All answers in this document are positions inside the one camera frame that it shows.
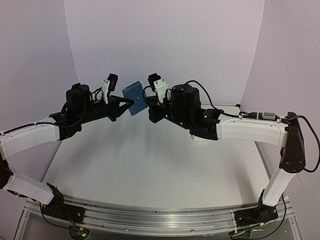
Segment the blue card holder wallet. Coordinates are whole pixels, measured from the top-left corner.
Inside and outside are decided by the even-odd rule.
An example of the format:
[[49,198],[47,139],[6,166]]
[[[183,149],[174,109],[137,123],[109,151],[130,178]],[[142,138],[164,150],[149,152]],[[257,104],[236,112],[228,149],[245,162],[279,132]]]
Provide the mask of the blue card holder wallet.
[[122,89],[122,94],[125,99],[133,100],[133,105],[129,108],[131,116],[145,110],[148,105],[143,98],[143,86],[140,81],[136,81]]

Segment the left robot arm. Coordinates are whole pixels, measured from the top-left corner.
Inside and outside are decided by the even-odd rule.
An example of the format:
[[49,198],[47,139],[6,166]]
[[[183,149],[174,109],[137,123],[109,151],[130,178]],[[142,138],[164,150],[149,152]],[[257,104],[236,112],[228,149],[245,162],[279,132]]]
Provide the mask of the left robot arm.
[[66,102],[60,112],[40,121],[2,131],[0,133],[0,187],[17,196],[30,198],[47,205],[57,218],[67,213],[67,206],[58,198],[63,195],[49,183],[43,183],[10,168],[8,159],[33,147],[71,138],[82,131],[82,125],[108,118],[115,122],[134,101],[111,95],[114,86],[105,84],[102,96],[93,97],[86,84],[74,84],[66,92]]

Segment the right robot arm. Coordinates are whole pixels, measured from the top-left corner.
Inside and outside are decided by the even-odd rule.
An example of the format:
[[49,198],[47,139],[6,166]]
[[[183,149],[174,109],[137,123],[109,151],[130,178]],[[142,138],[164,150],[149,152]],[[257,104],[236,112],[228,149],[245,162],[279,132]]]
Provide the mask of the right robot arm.
[[292,178],[305,168],[304,141],[294,113],[281,118],[265,112],[230,114],[216,107],[204,109],[199,90],[189,83],[172,88],[154,83],[151,89],[154,96],[144,93],[142,97],[153,123],[166,119],[189,130],[194,141],[246,140],[281,148],[279,166],[261,196],[263,205],[274,207]]

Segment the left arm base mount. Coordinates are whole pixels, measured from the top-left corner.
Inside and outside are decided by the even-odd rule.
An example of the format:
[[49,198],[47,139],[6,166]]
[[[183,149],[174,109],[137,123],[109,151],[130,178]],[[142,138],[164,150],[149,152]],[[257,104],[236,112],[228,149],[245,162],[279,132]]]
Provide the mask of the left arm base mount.
[[72,224],[82,223],[85,209],[65,203],[65,198],[58,188],[50,183],[47,183],[47,185],[52,190],[53,199],[48,204],[41,206],[41,213],[56,219],[69,221]]

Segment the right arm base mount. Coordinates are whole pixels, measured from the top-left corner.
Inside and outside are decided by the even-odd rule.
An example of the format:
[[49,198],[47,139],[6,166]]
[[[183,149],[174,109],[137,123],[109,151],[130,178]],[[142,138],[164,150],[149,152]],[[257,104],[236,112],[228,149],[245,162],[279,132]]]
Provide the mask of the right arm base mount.
[[242,210],[237,210],[234,213],[234,219],[237,227],[245,227],[267,223],[278,218],[277,208],[263,204],[263,192],[261,193],[257,206]]

